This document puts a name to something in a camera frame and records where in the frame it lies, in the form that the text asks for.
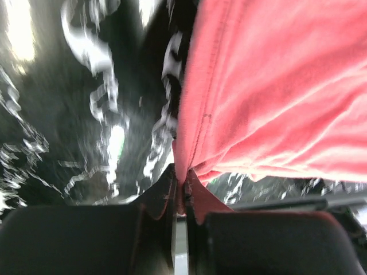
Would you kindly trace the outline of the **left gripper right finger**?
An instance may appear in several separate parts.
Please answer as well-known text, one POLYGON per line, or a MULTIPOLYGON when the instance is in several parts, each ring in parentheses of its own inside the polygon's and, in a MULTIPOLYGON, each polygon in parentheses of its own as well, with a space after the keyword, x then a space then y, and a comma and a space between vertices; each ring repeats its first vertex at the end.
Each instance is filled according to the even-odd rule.
POLYGON ((365 274, 344 209, 293 201, 232 210, 194 171, 183 184, 189 274, 365 274))

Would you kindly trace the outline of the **red t shirt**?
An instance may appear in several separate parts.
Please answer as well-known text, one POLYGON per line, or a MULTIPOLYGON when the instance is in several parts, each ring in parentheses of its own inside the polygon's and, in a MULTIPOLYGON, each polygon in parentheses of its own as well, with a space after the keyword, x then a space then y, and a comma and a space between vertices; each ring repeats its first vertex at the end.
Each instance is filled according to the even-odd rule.
POLYGON ((366 181, 366 2, 200 1, 175 173, 366 181))

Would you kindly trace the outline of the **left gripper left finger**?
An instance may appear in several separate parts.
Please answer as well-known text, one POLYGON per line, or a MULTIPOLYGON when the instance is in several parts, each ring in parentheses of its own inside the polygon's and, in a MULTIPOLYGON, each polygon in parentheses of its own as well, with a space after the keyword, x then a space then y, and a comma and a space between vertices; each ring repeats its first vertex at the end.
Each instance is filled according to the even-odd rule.
POLYGON ((125 205, 39 206, 1 224, 2 274, 173 274, 175 172, 125 205))

